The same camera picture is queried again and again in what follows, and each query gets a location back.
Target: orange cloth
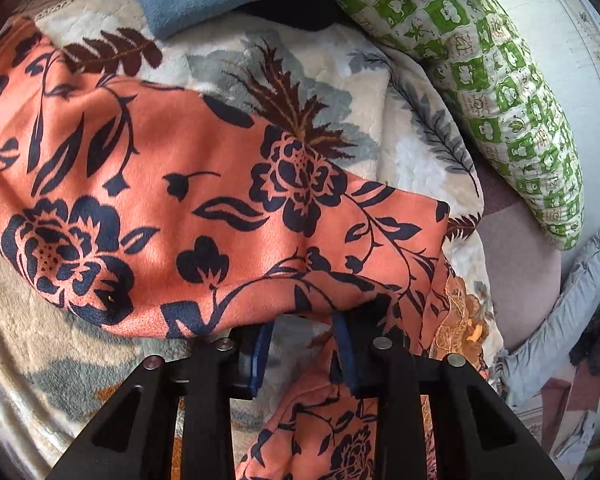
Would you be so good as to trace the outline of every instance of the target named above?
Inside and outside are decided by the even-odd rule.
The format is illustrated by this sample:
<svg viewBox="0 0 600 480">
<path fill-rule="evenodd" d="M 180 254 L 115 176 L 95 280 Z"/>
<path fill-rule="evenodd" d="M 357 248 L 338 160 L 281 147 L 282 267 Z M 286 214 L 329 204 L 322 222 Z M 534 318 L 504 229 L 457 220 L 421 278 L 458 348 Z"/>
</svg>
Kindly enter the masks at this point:
<svg viewBox="0 0 600 480">
<path fill-rule="evenodd" d="M 188 337 L 380 295 L 419 354 L 449 309 L 447 215 L 208 96 L 72 73 L 29 20 L 0 38 L 0 252 L 110 332 Z M 375 403 L 330 384 L 333 345 L 239 478 L 370 478 Z"/>
</svg>

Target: checkered pillow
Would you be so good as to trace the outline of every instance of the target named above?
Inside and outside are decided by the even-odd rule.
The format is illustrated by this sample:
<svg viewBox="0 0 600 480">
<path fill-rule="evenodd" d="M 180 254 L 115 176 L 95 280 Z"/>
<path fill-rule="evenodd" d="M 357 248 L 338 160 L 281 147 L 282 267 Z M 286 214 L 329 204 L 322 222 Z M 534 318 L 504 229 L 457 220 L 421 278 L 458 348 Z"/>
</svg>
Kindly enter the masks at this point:
<svg viewBox="0 0 600 480">
<path fill-rule="evenodd" d="M 496 0 L 336 0 L 376 39 L 417 60 L 458 126 L 561 250 L 577 242 L 583 188 L 569 123 Z"/>
</svg>

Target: white surface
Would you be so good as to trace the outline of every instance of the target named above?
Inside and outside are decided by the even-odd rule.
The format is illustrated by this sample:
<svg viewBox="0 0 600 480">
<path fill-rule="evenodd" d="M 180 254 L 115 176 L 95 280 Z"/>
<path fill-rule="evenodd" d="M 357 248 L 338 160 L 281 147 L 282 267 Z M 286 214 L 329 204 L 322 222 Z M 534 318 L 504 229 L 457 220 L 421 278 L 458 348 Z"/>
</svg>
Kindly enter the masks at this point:
<svg viewBox="0 0 600 480">
<path fill-rule="evenodd" d="M 600 227 L 600 17 L 586 0 L 499 1 L 530 45 L 571 123 L 585 188 L 579 248 Z M 563 254 L 563 277 L 578 248 Z"/>
</svg>

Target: blanket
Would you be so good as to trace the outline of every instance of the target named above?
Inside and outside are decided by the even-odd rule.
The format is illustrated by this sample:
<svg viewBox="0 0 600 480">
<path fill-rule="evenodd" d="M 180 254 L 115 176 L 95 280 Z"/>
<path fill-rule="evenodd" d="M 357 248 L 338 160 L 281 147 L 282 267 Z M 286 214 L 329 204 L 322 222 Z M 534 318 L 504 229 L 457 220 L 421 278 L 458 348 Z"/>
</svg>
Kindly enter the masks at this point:
<svg viewBox="0 0 600 480">
<path fill-rule="evenodd" d="M 242 14 L 161 42 L 148 31 L 135 0 L 63 2 L 37 15 L 36 24 L 64 47 L 72 68 L 100 72 L 107 65 L 110 72 L 212 94 L 279 123 L 352 173 L 448 203 L 443 251 L 456 271 L 445 286 L 451 314 L 426 351 L 438 358 L 462 352 L 486 374 L 501 338 L 474 232 L 482 193 L 455 124 L 412 60 L 379 50 L 346 27 L 307 34 Z M 165 180 L 175 201 L 186 196 L 188 183 Z M 352 236 L 363 231 L 358 228 Z M 354 269 L 359 265 L 354 259 L 349 264 Z M 41 478 L 142 356 L 177 358 L 187 347 L 170 350 L 173 342 L 115 338 L 93 328 L 93 335 L 82 336 L 88 330 L 76 328 L 79 320 L 49 308 L 19 280 L 13 267 L 0 260 L 0 420 L 19 421 L 18 430 L 2 440 L 26 463 L 29 476 Z M 13 304 L 23 307 L 14 309 Z M 30 322 L 32 316 L 36 322 Z M 52 334 L 42 328 L 45 324 L 53 324 Z M 271 420 L 289 384 L 315 363 L 321 348 L 315 342 L 327 328 L 295 316 L 276 323 L 261 394 L 254 402 L 232 405 L 237 459 Z M 32 342 L 23 343 L 24 333 L 31 334 Z M 150 350 L 144 349 L 147 344 Z M 50 350 L 30 351 L 38 346 Z M 65 353 L 73 356 L 74 372 L 66 362 L 58 365 Z M 295 364 L 288 366 L 291 357 Z M 68 384 L 70 395 L 63 393 Z"/>
</svg>

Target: metal screw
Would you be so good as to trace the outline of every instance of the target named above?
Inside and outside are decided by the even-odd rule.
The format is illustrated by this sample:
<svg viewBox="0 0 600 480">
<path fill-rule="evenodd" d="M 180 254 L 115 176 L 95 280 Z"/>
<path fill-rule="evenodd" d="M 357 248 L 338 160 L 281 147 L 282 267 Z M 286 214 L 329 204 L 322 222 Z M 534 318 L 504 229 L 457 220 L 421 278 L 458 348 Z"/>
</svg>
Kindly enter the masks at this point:
<svg viewBox="0 0 600 480">
<path fill-rule="evenodd" d="M 466 359 L 460 354 L 449 354 L 446 356 L 446 362 L 452 366 L 455 366 L 456 368 L 460 368 L 464 366 Z"/>
<path fill-rule="evenodd" d="M 394 344 L 391 342 L 391 340 L 388 337 L 380 336 L 380 337 L 376 337 L 374 339 L 374 346 L 378 350 L 388 350 L 393 345 Z"/>
<path fill-rule="evenodd" d="M 219 351 L 226 352 L 234 347 L 234 342 L 231 341 L 228 337 L 223 337 L 214 341 L 214 345 Z"/>
<path fill-rule="evenodd" d="M 164 363 L 164 359 L 159 355 L 150 355 L 149 357 L 145 357 L 142 361 L 142 366 L 147 370 L 155 370 L 156 368 L 160 368 Z"/>
</svg>

